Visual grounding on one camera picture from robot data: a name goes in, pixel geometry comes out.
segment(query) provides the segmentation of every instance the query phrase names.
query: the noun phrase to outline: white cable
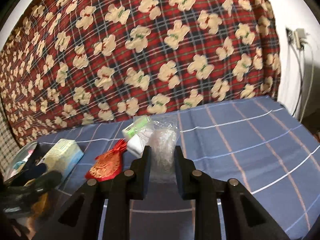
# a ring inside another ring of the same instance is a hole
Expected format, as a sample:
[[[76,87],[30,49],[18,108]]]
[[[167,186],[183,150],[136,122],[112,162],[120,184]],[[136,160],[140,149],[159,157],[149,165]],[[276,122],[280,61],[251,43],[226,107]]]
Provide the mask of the white cable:
[[[310,47],[310,50],[311,50],[311,58],[312,58],[312,72],[311,72],[311,80],[310,80],[310,86],[309,86],[309,91],[308,91],[308,95],[307,95],[307,99],[306,99],[306,102],[304,103],[304,106],[303,106],[303,111],[302,111],[302,114],[301,114],[301,117],[300,117],[300,122],[302,121],[303,119],[303,116],[304,116],[304,112],[306,110],[306,107],[307,107],[307,104],[308,104],[308,101],[309,101],[309,97],[310,97],[310,93],[311,93],[311,87],[312,87],[312,82],[313,82],[313,76],[314,76],[314,71],[315,71],[315,62],[314,62],[314,59],[313,59],[313,50],[312,50],[312,47],[309,43],[305,42],[305,44],[307,44],[309,47]]]

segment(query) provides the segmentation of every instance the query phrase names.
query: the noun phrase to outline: plaid tablecloth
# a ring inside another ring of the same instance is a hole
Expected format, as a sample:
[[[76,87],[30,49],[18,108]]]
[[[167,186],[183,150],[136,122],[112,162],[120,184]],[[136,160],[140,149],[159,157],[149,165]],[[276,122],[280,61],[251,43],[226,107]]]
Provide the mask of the plaid tablecloth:
[[[197,169],[216,179],[239,179],[291,239],[306,235],[320,213],[320,145],[286,109],[257,97],[172,114],[181,131],[177,144]],[[38,139],[48,145],[74,139],[85,153],[57,192],[57,206],[85,182],[94,158],[129,123],[92,124]],[[124,154],[124,169],[133,159]],[[150,183],[146,199],[132,202],[130,212],[131,239],[193,239],[194,204],[181,200],[175,184]]]
[[[268,0],[33,0],[0,53],[20,145],[51,131],[277,98]]]

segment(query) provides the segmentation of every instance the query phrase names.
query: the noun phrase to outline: orange object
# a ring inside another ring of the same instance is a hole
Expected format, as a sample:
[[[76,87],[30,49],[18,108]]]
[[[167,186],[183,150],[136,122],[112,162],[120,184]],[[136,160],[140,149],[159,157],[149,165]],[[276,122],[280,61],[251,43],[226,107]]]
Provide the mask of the orange object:
[[[86,173],[85,178],[96,179],[99,182],[113,179],[122,171],[122,154],[126,149],[126,141],[120,139],[111,150],[95,158],[97,161]]]

